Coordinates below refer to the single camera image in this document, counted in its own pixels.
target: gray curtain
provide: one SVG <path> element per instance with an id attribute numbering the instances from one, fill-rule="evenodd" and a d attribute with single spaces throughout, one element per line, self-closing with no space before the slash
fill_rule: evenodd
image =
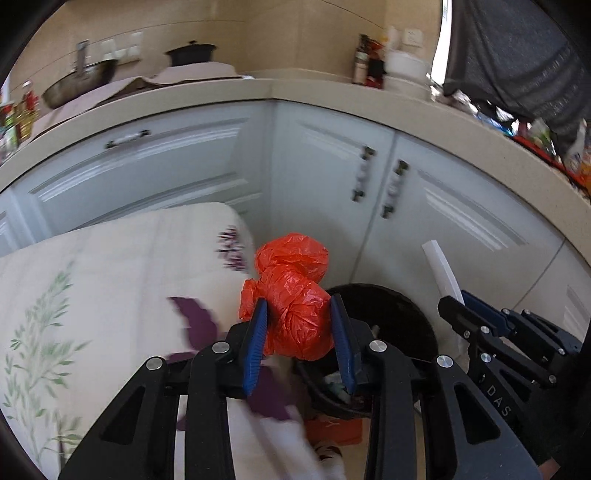
<path id="1" fill-rule="evenodd" d="M 518 117 L 542 117 L 559 151 L 591 118 L 591 76 L 532 0 L 454 0 L 444 92 L 462 90 Z"/>

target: beige countertop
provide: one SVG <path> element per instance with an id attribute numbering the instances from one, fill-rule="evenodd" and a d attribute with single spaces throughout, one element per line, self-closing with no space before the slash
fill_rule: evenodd
<path id="1" fill-rule="evenodd" d="M 24 146 L 0 167 L 0 191 L 60 150 L 115 125 L 191 106 L 268 99 L 306 103 L 356 115 L 406 132 L 458 156 L 540 212 L 591 264 L 591 207 L 562 175 L 463 112 L 346 83 L 214 80 L 132 95 L 83 113 Z"/>

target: metal screw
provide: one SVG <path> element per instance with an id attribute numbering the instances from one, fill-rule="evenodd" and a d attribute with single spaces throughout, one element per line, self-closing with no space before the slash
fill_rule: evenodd
<path id="1" fill-rule="evenodd" d="M 386 342 L 383 342 L 381 340 L 372 340 L 369 343 L 369 347 L 374 351 L 374 352 L 383 352 L 386 350 L 386 348 L 388 348 L 388 345 L 386 345 Z"/>
<path id="2" fill-rule="evenodd" d="M 450 368 L 453 365 L 453 360 L 447 355 L 439 355 L 437 357 L 437 363 L 440 367 Z"/>
<path id="3" fill-rule="evenodd" d="M 216 342 L 212 346 L 213 353 L 226 353 L 230 350 L 230 344 L 227 342 Z"/>
<path id="4" fill-rule="evenodd" d="M 146 362 L 146 368 L 148 370 L 157 370 L 162 366 L 162 364 L 163 362 L 161 358 L 153 356 Z"/>

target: drawer handle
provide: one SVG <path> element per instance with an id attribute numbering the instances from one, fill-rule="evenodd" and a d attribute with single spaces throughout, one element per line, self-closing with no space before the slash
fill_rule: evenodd
<path id="1" fill-rule="evenodd" d="M 390 213 L 394 213 L 396 209 L 396 198 L 400 194 L 400 186 L 403 180 L 404 173 L 408 170 L 408 163 L 404 160 L 398 160 L 398 165 L 394 168 L 390 183 L 386 189 L 386 201 L 382 207 L 382 218 L 388 218 Z"/>
<path id="2" fill-rule="evenodd" d="M 365 145 L 363 147 L 363 151 L 361 153 L 361 165 L 359 166 L 359 171 L 355 177 L 355 189 L 353 190 L 353 196 L 351 200 L 354 202 L 358 202 L 360 198 L 365 197 L 365 182 L 367 181 L 368 170 L 369 170 L 369 160 L 371 157 L 375 155 L 375 150 L 371 147 Z"/>
<path id="3" fill-rule="evenodd" d="M 129 135 L 125 135 L 124 137 L 121 137 L 121 138 L 116 138 L 115 140 L 111 140 L 110 142 L 107 142 L 105 144 L 105 149 L 108 150 L 110 148 L 115 148 L 115 147 L 118 147 L 119 145 L 123 145 L 125 143 L 133 142 L 133 141 L 138 140 L 142 137 L 147 137 L 151 133 L 152 132 L 150 130 L 140 130 L 139 132 L 137 132 L 135 134 L 129 134 Z"/>

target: kitchen cabinet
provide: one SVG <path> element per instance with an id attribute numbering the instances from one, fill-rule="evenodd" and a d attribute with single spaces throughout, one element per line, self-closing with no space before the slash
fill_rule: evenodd
<path id="1" fill-rule="evenodd" d="M 422 244 L 437 240 L 458 280 L 497 308 L 513 307 L 544 272 L 563 237 L 507 189 L 464 161 L 400 134 L 391 170 L 408 170 L 389 202 L 381 193 L 354 282 L 384 285 L 408 296 L 430 319 L 444 353 L 457 336 L 439 318 L 439 291 Z M 383 205 L 394 211 L 382 217 Z"/>
<path id="2" fill-rule="evenodd" d="M 568 241 L 515 310 L 537 313 L 584 340 L 591 319 L 591 268 Z"/>
<path id="3" fill-rule="evenodd" d="M 330 255 L 324 288 L 350 281 L 393 139 L 392 129 L 352 116 L 277 105 L 271 236 L 299 232 L 322 242 Z M 363 194 L 353 201 L 356 186 Z"/>
<path id="4" fill-rule="evenodd" d="M 34 243 L 11 188 L 0 194 L 0 257 Z"/>
<path id="5" fill-rule="evenodd" d="M 55 155 L 14 186 L 36 241 L 130 213 L 229 202 L 266 235 L 264 102 L 204 106 L 121 125 Z"/>

